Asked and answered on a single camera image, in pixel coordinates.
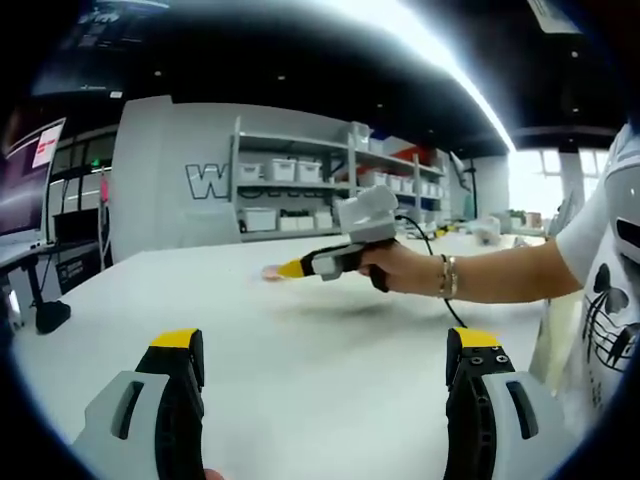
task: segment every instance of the monitor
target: monitor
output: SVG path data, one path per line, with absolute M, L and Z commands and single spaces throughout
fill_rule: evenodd
M 41 230 L 49 171 L 63 126 L 61 119 L 39 128 L 0 158 L 0 239 Z

